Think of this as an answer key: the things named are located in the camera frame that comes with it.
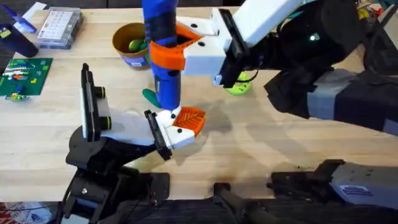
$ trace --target label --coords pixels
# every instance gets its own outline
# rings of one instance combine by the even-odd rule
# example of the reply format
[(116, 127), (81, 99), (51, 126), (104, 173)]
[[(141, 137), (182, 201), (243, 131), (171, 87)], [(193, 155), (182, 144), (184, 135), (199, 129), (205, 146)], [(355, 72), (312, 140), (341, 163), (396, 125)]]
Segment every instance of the label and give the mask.
[(51, 11), (37, 36), (38, 39), (60, 40), (67, 25), (72, 18), (73, 12)]
[(341, 185), (340, 189), (346, 195), (363, 195), (363, 196), (373, 196), (369, 189), (364, 186), (359, 185)]
[(11, 34), (11, 32), (9, 30), (5, 30), (3, 32), (0, 33), (0, 37), (1, 38), (6, 38)]
[(145, 56), (136, 57), (136, 58), (128, 58), (128, 57), (122, 56), (122, 58), (127, 64), (129, 64), (130, 66), (133, 66), (133, 67), (144, 67), (144, 66), (148, 65)]
[(160, 78), (157, 75), (155, 75), (155, 91), (156, 94), (160, 93)]

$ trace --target green ball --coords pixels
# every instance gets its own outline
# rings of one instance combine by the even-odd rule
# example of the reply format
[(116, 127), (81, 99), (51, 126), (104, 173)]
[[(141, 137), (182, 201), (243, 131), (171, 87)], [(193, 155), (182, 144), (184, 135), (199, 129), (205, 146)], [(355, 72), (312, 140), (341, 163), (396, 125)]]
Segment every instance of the green ball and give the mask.
[(136, 53), (136, 52), (140, 51), (140, 46), (142, 43), (143, 43), (143, 40), (141, 40), (141, 39), (131, 41), (129, 44), (129, 51), (132, 53)]
[(148, 47), (148, 44), (143, 42), (140, 46), (139, 46), (139, 50), (145, 50)]

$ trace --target blue pen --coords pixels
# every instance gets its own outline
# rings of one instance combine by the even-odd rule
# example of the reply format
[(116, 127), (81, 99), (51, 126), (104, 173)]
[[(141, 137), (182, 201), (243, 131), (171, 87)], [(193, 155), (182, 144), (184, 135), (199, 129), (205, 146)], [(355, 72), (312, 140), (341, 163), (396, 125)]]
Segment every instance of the blue pen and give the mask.
[(12, 9), (10, 9), (8, 6), (5, 4), (1, 4), (2, 8), (10, 15), (12, 18), (14, 18), (15, 21), (17, 21), (24, 29), (26, 29), (28, 32), (31, 34), (36, 33), (37, 29), (34, 27), (30, 22), (28, 22), (25, 18), (18, 16), (16, 12), (14, 12)]

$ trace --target black cable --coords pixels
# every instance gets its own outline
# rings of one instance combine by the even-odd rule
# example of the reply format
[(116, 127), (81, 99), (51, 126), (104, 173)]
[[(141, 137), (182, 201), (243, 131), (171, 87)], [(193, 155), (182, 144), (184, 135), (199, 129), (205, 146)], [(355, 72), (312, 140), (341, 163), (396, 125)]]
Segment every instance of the black cable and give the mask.
[(250, 79), (248, 79), (248, 80), (236, 80), (236, 82), (237, 83), (248, 83), (248, 82), (251, 82), (257, 77), (258, 74), (259, 74), (259, 70), (257, 70), (256, 74), (253, 77), (251, 77)]
[(146, 212), (144, 212), (143, 214), (139, 215), (135, 220), (133, 220), (131, 223), (137, 223), (139, 221), (141, 221), (144, 218), (149, 217), (150, 215), (152, 215), (153, 213), (155, 213), (156, 211), (158, 211), (158, 209), (160, 209), (161, 207), (163, 207), (165, 204), (167, 203), (167, 201), (163, 202), (162, 204), (158, 205), (158, 206), (153, 206), (152, 209), (148, 209)]
[(373, 47), (376, 44), (377, 37), (380, 36), (380, 33), (384, 30), (384, 26), (390, 21), (391, 17), (396, 13), (398, 9), (398, 4), (395, 4), (391, 10), (386, 14), (385, 18), (380, 22), (380, 24), (376, 23), (373, 25), (373, 36), (369, 41), (368, 47), (366, 48), (364, 59), (363, 59), (363, 66), (366, 70), (375, 70), (369, 66), (369, 60), (371, 55), (373, 54)]
[(70, 181), (67, 190), (65, 191), (62, 201), (58, 206), (58, 210), (57, 210), (57, 219), (55, 220), (55, 224), (61, 224), (62, 221), (62, 216), (63, 216), (63, 207), (65, 206), (65, 202), (67, 201), (67, 197), (70, 193), (70, 187), (72, 186), (72, 182), (75, 179), (77, 173), (79, 170), (76, 170), (75, 175), (73, 175), (72, 180)]
[(42, 208), (49, 208), (49, 207), (54, 207), (58, 205), (47, 205), (43, 207), (37, 207), (37, 208), (23, 208), (23, 209), (0, 209), (0, 212), (20, 212), (20, 211), (30, 211), (30, 210), (37, 210), (37, 209), (42, 209)]

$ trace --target blue marker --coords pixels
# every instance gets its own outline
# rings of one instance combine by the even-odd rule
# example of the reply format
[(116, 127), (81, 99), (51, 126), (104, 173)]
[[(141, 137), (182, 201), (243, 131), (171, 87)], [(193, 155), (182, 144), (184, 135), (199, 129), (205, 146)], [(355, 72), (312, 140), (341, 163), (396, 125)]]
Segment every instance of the blue marker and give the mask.
[(5, 4), (1, 4), (2, 8), (10, 15), (12, 18), (14, 18), (15, 21), (17, 21), (25, 30), (30, 32), (31, 34), (36, 33), (37, 29), (34, 27), (30, 22), (28, 22), (25, 18), (18, 16), (16, 12), (14, 12), (12, 9), (10, 9), (8, 6)]
[[(147, 43), (175, 47), (175, 10), (177, 0), (142, 0)], [(157, 100), (165, 110), (174, 110), (180, 105), (181, 74), (179, 70), (162, 68), (151, 62), (154, 73)]]

